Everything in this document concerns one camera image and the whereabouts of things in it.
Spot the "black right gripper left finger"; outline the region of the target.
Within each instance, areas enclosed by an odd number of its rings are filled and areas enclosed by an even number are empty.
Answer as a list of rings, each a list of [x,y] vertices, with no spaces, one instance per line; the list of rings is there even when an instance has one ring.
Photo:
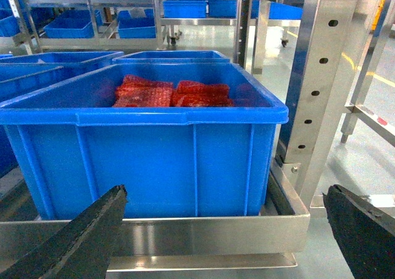
[[[114,186],[1,278],[105,278],[126,203],[125,186]]]

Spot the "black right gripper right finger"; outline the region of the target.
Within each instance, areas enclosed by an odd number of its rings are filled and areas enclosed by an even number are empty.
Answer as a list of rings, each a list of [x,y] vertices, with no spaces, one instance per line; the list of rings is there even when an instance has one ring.
[[[354,278],[394,278],[394,217],[340,185],[329,187],[323,203]]]

